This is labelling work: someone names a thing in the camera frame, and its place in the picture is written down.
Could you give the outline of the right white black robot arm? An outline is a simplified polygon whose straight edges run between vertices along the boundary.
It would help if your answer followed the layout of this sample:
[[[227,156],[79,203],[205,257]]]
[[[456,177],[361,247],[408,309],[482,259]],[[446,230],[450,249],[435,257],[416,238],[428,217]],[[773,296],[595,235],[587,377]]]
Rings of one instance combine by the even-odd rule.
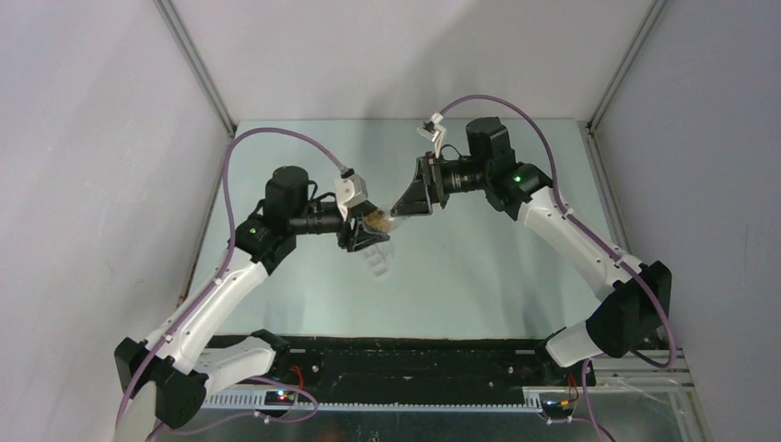
[[[431,215],[452,194],[482,191],[497,212],[534,231],[567,259],[600,301],[587,319],[546,339],[535,361],[541,381],[558,385],[585,359],[634,352],[662,327],[672,279],[663,262],[642,262],[579,220],[551,177],[517,160],[499,118],[467,123],[469,153],[456,159],[441,154],[447,132],[442,121],[436,113],[418,127],[434,148],[417,158],[414,178],[391,208],[392,216]]]

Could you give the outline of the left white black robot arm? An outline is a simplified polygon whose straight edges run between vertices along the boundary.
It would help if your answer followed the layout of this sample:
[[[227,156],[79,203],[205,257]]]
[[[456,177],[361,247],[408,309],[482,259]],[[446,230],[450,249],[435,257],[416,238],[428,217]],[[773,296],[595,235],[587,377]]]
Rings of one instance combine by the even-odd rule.
[[[126,338],[115,349],[124,396],[117,437],[145,439],[157,424],[184,426],[211,395],[256,376],[280,383],[291,371],[290,345],[267,331],[207,352],[217,329],[239,303],[294,251],[297,238],[334,234],[337,245],[357,252],[385,242],[395,223],[369,201],[363,179],[347,170],[334,192],[318,186],[303,168],[276,169],[265,195],[230,237],[215,275],[139,342]]]

